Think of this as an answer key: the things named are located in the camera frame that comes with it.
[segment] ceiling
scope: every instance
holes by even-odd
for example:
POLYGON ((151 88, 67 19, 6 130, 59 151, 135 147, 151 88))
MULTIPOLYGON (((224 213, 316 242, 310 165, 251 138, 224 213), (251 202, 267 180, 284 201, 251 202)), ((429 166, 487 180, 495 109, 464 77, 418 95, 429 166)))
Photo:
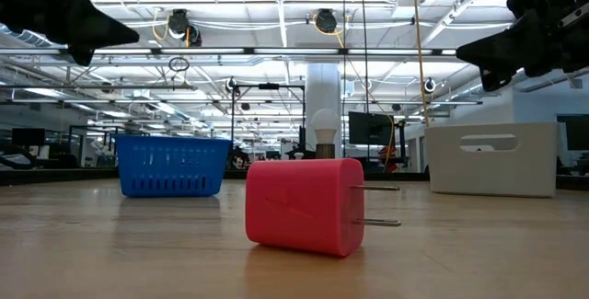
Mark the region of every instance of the ceiling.
MULTIPOLYGON (((339 28, 344 19, 349 23, 345 34, 346 48, 369 49, 414 49, 417 44, 417 27, 412 24, 415 15, 414 0, 92 0, 104 13, 137 29, 141 35, 138 44, 126 45, 129 48, 181 48, 183 43, 169 35, 161 40, 166 31, 167 16, 173 9, 185 8, 189 11, 191 23, 202 34, 205 48, 340 48, 341 43, 334 35, 324 35, 317 31, 312 20, 321 8, 332 9, 339 21, 339 28)), ((489 36, 508 27, 513 21, 511 12, 505 7, 506 0, 419 0, 420 29, 422 47, 425 49, 453 50, 465 43, 489 36)), ((13 36, 0 33, 0 45, 3 47, 31 47, 29 43, 13 36)), ((205 104, 204 101, 226 100, 225 83, 233 77, 239 84, 280 83, 303 85, 306 80, 306 66, 317 58, 308 56, 225 56, 217 61, 216 56, 195 56, 191 58, 191 68, 184 74, 174 76, 167 68, 168 58, 157 61, 153 56, 127 56, 125 54, 109 57, 97 57, 90 68, 71 65, 51 56, 9 56, 5 64, 12 68, 34 70, 26 73, 22 80, 28 84, 56 84, 74 80, 80 86, 95 86, 111 82, 113 85, 153 86, 169 84, 192 86, 184 90, 152 90, 149 97, 153 99, 193 100, 193 104, 170 103, 178 112, 196 119, 205 125, 167 126, 176 131, 215 131, 226 130, 227 111, 230 105, 205 104)), ((340 63, 343 73, 343 59, 340 63)), ((346 61, 346 84, 353 85, 353 93, 347 96, 352 103, 349 109, 364 109, 360 102, 364 100, 365 78, 368 87, 377 99, 414 100, 420 95, 420 66, 416 56, 407 57, 368 57, 368 70, 362 57, 346 61)), ((456 58, 425 57, 423 75, 431 77, 439 85, 435 96, 442 96, 456 91, 465 84, 473 84, 478 78, 478 69, 456 58)), ((0 77, 5 84, 10 84, 5 76, 0 77)), ((284 115, 302 113, 300 92, 281 90, 259 91, 252 89, 244 97, 258 100, 272 100, 272 104, 252 104, 251 110, 241 111, 243 126, 237 137, 247 138, 256 131, 264 138, 289 137, 295 134, 297 123, 284 115), (276 115, 272 121, 261 122, 260 114, 276 115), (258 116, 259 126, 247 124, 258 116)), ((78 89, 65 93, 67 98, 83 99, 130 99, 132 90, 117 90, 104 94, 98 89, 78 89)), ((19 91, 18 98, 39 98, 39 94, 19 91)), ((110 107, 86 103, 88 112, 110 107)), ((371 111, 381 111, 376 105, 371 111)), ((119 112, 130 112, 130 118, 178 120, 177 116, 168 116, 164 111, 146 109, 144 104, 117 106, 119 112)), ((411 115, 414 109, 406 107, 400 114, 411 115)), ((123 118, 107 116, 111 120, 123 118)))

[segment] light bulb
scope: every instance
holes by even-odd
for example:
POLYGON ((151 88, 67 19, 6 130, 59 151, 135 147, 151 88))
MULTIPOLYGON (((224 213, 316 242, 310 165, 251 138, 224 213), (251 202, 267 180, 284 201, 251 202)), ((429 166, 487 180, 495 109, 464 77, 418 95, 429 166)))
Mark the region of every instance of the light bulb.
POLYGON ((311 119, 311 127, 315 130, 318 144, 333 144, 339 126, 338 114, 331 109, 321 109, 311 119))

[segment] wooden surface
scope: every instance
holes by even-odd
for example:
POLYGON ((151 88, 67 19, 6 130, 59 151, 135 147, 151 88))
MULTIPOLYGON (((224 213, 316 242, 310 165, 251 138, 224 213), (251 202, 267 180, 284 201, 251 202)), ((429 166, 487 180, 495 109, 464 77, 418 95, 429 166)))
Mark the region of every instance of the wooden surface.
POLYGON ((587 298, 589 194, 554 200, 367 192, 347 259, 257 247, 244 182, 129 200, 116 180, 0 188, 2 298, 587 298))

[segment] pillar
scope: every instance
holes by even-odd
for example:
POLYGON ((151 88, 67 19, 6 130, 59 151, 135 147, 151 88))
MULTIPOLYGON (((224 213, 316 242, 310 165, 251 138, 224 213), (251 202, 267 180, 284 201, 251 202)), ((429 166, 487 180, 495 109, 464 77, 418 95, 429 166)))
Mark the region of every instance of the pillar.
MULTIPOLYGON (((310 123, 321 109, 331 109, 341 115, 341 77, 338 63, 310 63, 306 69, 306 149, 315 150, 317 137, 310 123)), ((335 135, 335 157, 341 155, 341 116, 339 130, 335 135)))

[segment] basket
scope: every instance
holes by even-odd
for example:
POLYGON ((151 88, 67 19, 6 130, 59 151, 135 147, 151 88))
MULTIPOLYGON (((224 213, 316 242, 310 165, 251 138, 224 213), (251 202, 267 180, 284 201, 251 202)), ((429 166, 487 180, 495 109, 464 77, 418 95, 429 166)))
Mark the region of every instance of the basket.
POLYGON ((209 197, 219 193, 230 141, 117 136, 127 197, 209 197))

